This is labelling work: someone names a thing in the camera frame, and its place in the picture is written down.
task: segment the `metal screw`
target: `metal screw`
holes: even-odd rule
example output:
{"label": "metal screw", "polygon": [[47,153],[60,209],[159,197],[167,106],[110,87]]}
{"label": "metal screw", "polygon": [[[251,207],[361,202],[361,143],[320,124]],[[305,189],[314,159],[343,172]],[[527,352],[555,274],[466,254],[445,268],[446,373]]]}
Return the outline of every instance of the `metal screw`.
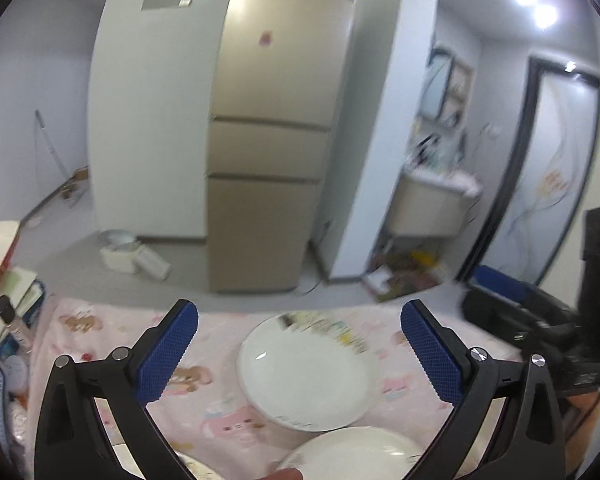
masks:
{"label": "metal screw", "polygon": [[531,356],[531,362],[536,366],[544,366],[546,364],[544,357],[542,357],[540,354],[533,354]]}
{"label": "metal screw", "polygon": [[116,361],[123,361],[129,357],[129,348],[126,346],[119,346],[113,352],[111,352],[111,357],[113,357]]}
{"label": "metal screw", "polygon": [[484,348],[471,348],[471,357],[473,357],[476,361],[486,361],[489,354]]}
{"label": "metal screw", "polygon": [[68,364],[69,364],[69,356],[68,355],[61,355],[56,358],[56,366],[58,368],[64,368]]}

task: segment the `bottle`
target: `bottle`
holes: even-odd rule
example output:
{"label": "bottle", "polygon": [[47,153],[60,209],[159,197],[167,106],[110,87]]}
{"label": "bottle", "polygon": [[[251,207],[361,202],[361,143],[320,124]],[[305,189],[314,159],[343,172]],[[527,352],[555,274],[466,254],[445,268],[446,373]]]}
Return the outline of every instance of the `bottle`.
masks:
{"label": "bottle", "polygon": [[7,326],[7,332],[13,335],[25,354],[33,350],[33,334],[26,323],[16,316],[8,296],[0,296],[0,317]]}

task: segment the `blue gripper pad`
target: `blue gripper pad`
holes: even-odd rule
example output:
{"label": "blue gripper pad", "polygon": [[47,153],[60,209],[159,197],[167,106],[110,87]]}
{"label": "blue gripper pad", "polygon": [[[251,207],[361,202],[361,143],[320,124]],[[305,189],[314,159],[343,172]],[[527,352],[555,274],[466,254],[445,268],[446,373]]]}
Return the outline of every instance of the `blue gripper pad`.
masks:
{"label": "blue gripper pad", "polygon": [[440,400],[456,405],[462,400],[460,368],[413,302],[403,306],[400,324]]}
{"label": "blue gripper pad", "polygon": [[160,399],[198,329],[198,310],[187,301],[138,368],[136,396],[145,406]]}

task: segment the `table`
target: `table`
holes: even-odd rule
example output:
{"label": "table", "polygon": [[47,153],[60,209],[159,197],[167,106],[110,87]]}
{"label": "table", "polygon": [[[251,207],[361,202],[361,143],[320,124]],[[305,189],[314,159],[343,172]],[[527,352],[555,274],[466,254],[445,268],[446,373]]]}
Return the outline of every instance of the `table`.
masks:
{"label": "table", "polygon": [[[105,358],[117,346],[133,346],[165,311],[91,304],[51,295],[40,317],[31,365],[27,465],[32,467],[33,435],[46,380],[55,358]],[[451,412],[438,399],[416,355],[400,330],[399,306],[357,306],[324,311],[362,335],[379,359],[381,391],[375,405],[355,426],[379,426],[404,434],[426,448]],[[252,480],[270,471],[315,434],[281,428],[259,415],[240,391],[235,370],[244,337],[271,314],[200,314],[198,332],[162,397],[147,406],[171,446],[230,480]],[[468,346],[481,346],[494,358],[517,359],[518,350],[460,319],[438,317]],[[123,442],[106,402],[98,400],[112,444]],[[499,407],[488,416],[463,470],[471,470],[484,451]]]}

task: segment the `black bottle cap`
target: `black bottle cap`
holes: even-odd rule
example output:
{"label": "black bottle cap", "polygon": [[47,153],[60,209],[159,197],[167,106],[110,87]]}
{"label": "black bottle cap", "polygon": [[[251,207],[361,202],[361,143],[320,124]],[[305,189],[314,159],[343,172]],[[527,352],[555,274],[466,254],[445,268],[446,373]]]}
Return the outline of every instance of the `black bottle cap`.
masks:
{"label": "black bottle cap", "polygon": [[0,296],[0,317],[6,324],[9,324],[16,317],[16,312],[8,296]]}

